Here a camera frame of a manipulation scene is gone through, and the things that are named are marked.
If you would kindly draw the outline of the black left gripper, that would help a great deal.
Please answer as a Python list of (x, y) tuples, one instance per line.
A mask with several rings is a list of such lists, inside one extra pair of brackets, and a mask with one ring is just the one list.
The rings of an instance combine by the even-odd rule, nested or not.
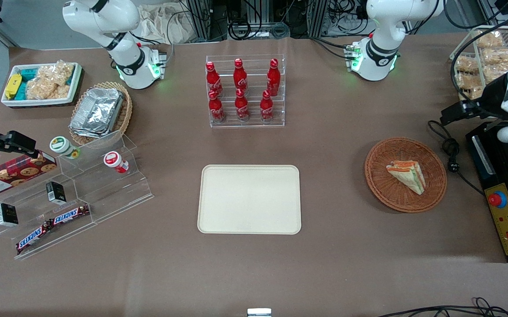
[(479, 117), (481, 119), (493, 117), (500, 120), (508, 120), (508, 112), (502, 108), (502, 102), (505, 98), (505, 86), (487, 86), (477, 92), (481, 93), (477, 98), (474, 98), (473, 92), (470, 93), (469, 99), (473, 108), (469, 107), (468, 102), (456, 102), (455, 104), (445, 108), (441, 111), (441, 125), (447, 126), (451, 123), (468, 118)]

